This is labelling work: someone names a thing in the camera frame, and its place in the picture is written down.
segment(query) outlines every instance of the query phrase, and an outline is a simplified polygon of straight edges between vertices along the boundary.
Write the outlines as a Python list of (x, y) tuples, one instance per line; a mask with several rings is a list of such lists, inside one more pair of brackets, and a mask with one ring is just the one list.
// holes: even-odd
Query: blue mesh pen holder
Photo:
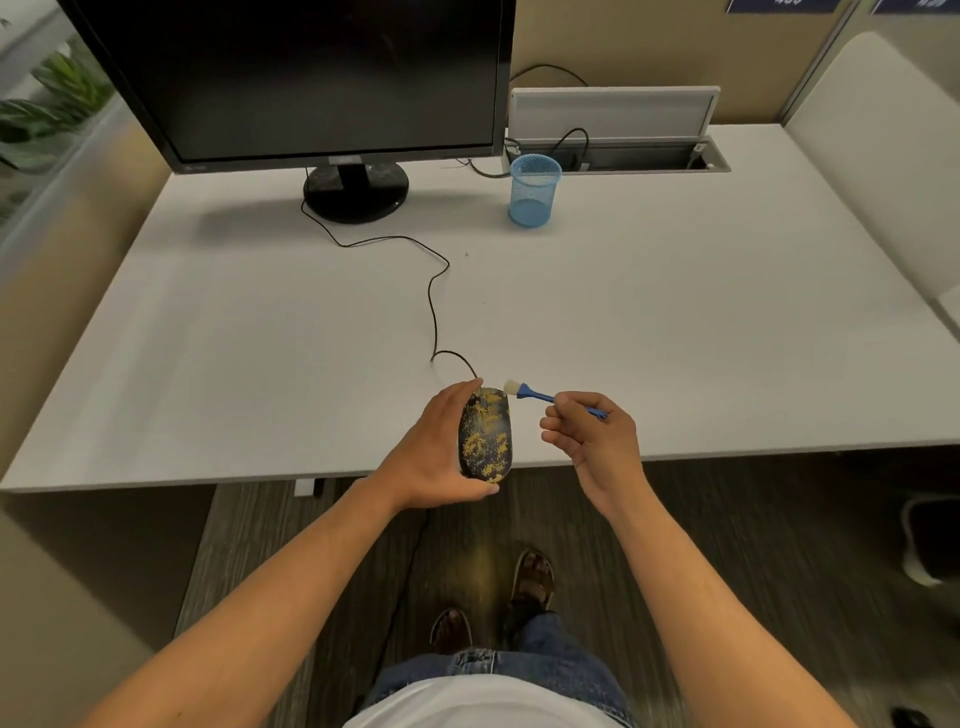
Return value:
[(523, 155), (514, 159), (510, 165), (514, 178), (510, 194), (511, 219), (524, 228), (546, 225), (562, 173), (560, 164), (551, 157)]

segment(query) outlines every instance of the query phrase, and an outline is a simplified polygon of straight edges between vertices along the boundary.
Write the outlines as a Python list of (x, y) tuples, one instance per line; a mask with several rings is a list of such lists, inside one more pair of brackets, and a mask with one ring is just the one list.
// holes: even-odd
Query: cleaning brush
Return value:
[[(534, 392), (526, 384), (521, 384), (518, 381), (513, 381), (512, 379), (507, 379), (507, 383), (503, 385), (503, 391), (508, 395), (513, 395), (518, 400), (526, 400), (528, 397), (533, 397), (536, 400), (543, 400), (548, 402), (553, 402), (553, 398), (550, 395), (542, 395), (540, 392)], [(602, 409), (597, 409), (596, 407), (588, 407), (587, 412), (593, 415), (598, 420), (606, 420), (607, 413)]]

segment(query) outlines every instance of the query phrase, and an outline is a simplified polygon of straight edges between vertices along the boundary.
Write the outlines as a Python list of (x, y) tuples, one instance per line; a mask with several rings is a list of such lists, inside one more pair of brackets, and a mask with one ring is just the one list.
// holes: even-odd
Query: monitor base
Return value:
[(355, 225), (386, 217), (403, 204), (409, 189), (399, 164), (342, 164), (313, 170), (303, 184), (303, 199), (325, 220)]

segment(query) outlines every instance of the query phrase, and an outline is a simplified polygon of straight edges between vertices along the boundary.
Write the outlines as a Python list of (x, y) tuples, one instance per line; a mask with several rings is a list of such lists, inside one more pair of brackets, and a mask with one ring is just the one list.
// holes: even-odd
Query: right hand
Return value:
[[(607, 419), (598, 420), (587, 407), (602, 409)], [(649, 487), (634, 419), (603, 395), (559, 393), (546, 408), (540, 427), (543, 441), (573, 461), (584, 493), (608, 521), (632, 510), (638, 493)]]

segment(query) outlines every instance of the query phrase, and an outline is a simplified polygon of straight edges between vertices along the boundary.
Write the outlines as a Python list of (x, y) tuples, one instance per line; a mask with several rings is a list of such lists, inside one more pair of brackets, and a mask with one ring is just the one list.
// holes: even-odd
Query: label sign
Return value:
[(840, 0), (730, 0), (727, 12), (819, 12), (829, 15), (838, 5)]
[(879, 0), (873, 9), (879, 15), (937, 15), (960, 13), (960, 0)]

